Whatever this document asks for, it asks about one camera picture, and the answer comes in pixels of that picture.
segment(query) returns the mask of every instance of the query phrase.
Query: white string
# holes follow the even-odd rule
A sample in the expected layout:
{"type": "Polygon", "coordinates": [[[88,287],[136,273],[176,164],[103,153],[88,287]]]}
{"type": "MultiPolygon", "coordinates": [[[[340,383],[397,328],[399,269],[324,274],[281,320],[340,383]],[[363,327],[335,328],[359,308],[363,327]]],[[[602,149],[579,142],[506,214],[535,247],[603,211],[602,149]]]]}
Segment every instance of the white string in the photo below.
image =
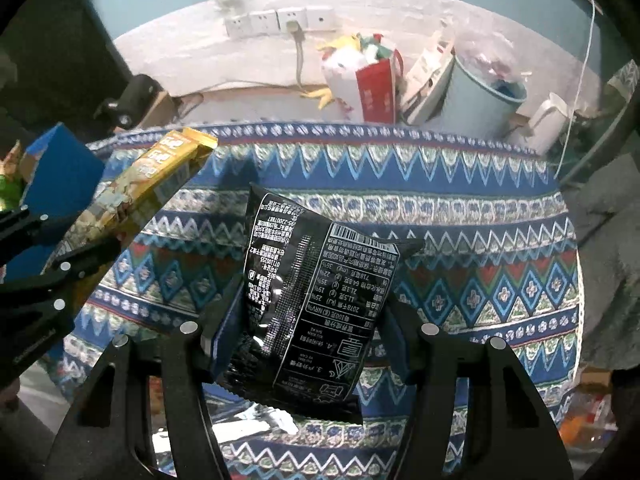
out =
{"type": "Polygon", "coordinates": [[[556,170],[555,178],[558,178],[562,163],[564,162],[564,155],[566,153],[566,147],[569,145],[569,134],[571,134],[571,127],[574,125],[575,107],[578,105],[578,98],[580,97],[580,90],[582,90],[582,78],[584,77],[584,71],[587,68],[587,61],[589,59],[589,53],[591,52],[591,40],[593,40],[593,23],[596,21],[596,2],[591,0],[591,25],[589,27],[589,43],[587,43],[587,54],[584,56],[584,62],[582,64],[582,71],[580,72],[580,79],[578,79],[578,90],[575,93],[574,106],[571,108],[571,115],[569,118],[569,126],[566,130],[566,137],[564,139],[564,146],[562,147],[562,155],[560,155],[560,162],[558,162],[558,169],[556,170]]]}

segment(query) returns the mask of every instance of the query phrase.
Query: black object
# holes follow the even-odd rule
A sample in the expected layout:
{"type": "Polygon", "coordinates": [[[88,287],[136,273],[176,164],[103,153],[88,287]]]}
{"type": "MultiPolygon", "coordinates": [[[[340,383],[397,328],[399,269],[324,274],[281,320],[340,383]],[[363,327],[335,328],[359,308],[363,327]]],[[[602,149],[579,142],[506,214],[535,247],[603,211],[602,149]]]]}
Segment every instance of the black object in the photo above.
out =
{"type": "Polygon", "coordinates": [[[135,75],[118,100],[108,98],[98,106],[94,118],[106,115],[114,127],[130,130],[144,118],[161,90],[155,79],[145,74],[135,75]]]}
{"type": "Polygon", "coordinates": [[[93,114],[105,97],[122,94],[131,74],[91,2],[0,0],[0,28],[0,57],[17,69],[17,80],[0,90],[0,155],[58,122],[81,142],[111,135],[109,121],[93,114]]]}
{"type": "Polygon", "coordinates": [[[215,334],[241,286],[237,275],[222,298],[168,337],[135,343],[116,336],[80,387],[47,463],[47,480],[172,478],[153,469],[148,432],[148,377],[161,376],[175,471],[180,480],[230,480],[212,431],[202,383],[215,380],[201,337],[215,334]]]}
{"type": "MultiPolygon", "coordinates": [[[[27,247],[56,243],[77,216],[49,219],[25,207],[0,213],[0,266],[27,247]]],[[[0,390],[73,330],[69,285],[119,254],[119,241],[104,238],[56,258],[45,274],[0,285],[0,390]]]]}
{"type": "Polygon", "coordinates": [[[292,413],[362,423],[353,394],[396,269],[423,240],[382,243],[251,184],[247,323],[220,377],[292,413]]]}
{"type": "Polygon", "coordinates": [[[393,297],[383,324],[394,325],[404,336],[406,381],[418,386],[414,412],[387,478],[443,476],[458,377],[469,379],[465,446],[460,468],[448,478],[573,478],[540,394],[503,339],[492,337],[481,345],[447,335],[434,324],[423,324],[414,308],[393,297]],[[533,450],[539,460],[531,459],[533,450]]]}

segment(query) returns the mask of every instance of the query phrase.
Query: white kettle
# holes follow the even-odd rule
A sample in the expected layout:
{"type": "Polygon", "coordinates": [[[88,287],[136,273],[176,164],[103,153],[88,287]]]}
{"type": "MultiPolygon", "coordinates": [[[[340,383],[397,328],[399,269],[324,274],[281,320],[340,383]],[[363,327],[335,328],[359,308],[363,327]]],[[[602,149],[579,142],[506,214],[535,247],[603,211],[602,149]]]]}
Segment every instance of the white kettle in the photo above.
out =
{"type": "Polygon", "coordinates": [[[549,99],[540,105],[527,126],[515,130],[509,136],[508,142],[544,155],[558,140],[568,120],[568,105],[559,95],[551,92],[549,99]]]}

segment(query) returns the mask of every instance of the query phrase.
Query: power cord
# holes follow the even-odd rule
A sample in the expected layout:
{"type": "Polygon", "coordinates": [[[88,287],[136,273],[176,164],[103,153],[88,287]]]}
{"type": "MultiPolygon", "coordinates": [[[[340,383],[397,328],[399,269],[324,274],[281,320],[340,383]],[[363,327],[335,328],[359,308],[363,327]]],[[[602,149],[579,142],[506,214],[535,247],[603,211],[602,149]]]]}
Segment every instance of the power cord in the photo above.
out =
{"type": "Polygon", "coordinates": [[[296,83],[301,91],[305,92],[302,86],[302,67],[305,63],[305,54],[302,50],[302,42],[305,41],[305,33],[296,20],[287,22],[287,32],[293,36],[296,42],[296,83]]]}
{"type": "MultiPolygon", "coordinates": [[[[302,27],[300,27],[300,24],[296,20],[290,20],[289,22],[287,22],[286,27],[287,27],[287,32],[292,35],[293,40],[296,42],[296,84],[298,85],[298,88],[302,92],[306,92],[306,90],[302,86],[302,68],[303,68],[304,63],[305,63],[305,54],[304,54],[304,51],[302,49],[302,43],[303,43],[303,41],[305,41],[305,33],[302,30],[302,27]]],[[[178,114],[176,115],[177,119],[180,120],[180,121],[183,120],[188,114],[193,112],[198,106],[200,106],[204,102],[203,92],[212,91],[213,89],[215,89],[215,88],[217,88],[219,86],[222,86],[222,85],[225,85],[225,84],[229,84],[229,83],[255,84],[255,85],[260,85],[260,86],[267,86],[269,88],[284,88],[284,89],[290,89],[291,90],[290,86],[278,85],[278,84],[273,84],[273,83],[265,83],[265,82],[262,82],[262,81],[248,81],[248,80],[243,80],[243,79],[233,79],[233,80],[221,81],[219,83],[216,83],[215,85],[208,86],[206,88],[202,88],[202,89],[198,90],[197,92],[192,92],[190,95],[197,95],[200,98],[199,101],[196,102],[196,104],[193,104],[193,105],[189,106],[185,110],[180,110],[178,112],[178,114]]]]}
{"type": "Polygon", "coordinates": [[[560,155],[560,161],[558,162],[558,169],[556,170],[555,178],[558,178],[560,170],[562,169],[562,163],[564,162],[564,156],[566,154],[566,147],[569,145],[569,135],[571,134],[571,127],[574,125],[575,108],[578,105],[578,98],[580,97],[580,91],[582,90],[582,78],[584,77],[584,71],[587,68],[587,61],[589,60],[589,54],[591,52],[591,41],[593,41],[593,24],[596,20],[596,2],[591,0],[591,25],[589,27],[589,42],[587,43],[587,54],[584,56],[584,62],[582,63],[582,71],[580,72],[580,79],[578,79],[578,89],[575,93],[574,106],[571,108],[571,115],[569,118],[569,126],[566,130],[566,137],[564,138],[564,146],[562,147],[562,155],[560,155]]]}

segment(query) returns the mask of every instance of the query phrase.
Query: electrical outlet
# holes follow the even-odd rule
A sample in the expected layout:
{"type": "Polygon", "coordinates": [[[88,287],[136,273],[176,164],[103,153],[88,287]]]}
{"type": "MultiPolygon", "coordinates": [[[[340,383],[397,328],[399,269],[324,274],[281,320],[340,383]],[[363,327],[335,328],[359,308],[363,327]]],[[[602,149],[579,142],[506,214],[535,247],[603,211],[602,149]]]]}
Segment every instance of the electrical outlet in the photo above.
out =
{"type": "Polygon", "coordinates": [[[287,7],[278,9],[278,21],[280,30],[287,31],[287,22],[298,22],[302,30],[306,29],[306,9],[303,7],[287,7]]]}
{"type": "Polygon", "coordinates": [[[248,14],[225,18],[226,33],[232,40],[239,40],[251,36],[254,31],[248,14]]]}
{"type": "Polygon", "coordinates": [[[338,28],[335,10],[329,6],[307,7],[306,22],[306,30],[337,30],[338,28]]]}
{"type": "Polygon", "coordinates": [[[279,34],[280,25],[275,10],[249,12],[249,20],[254,34],[279,34]]]}

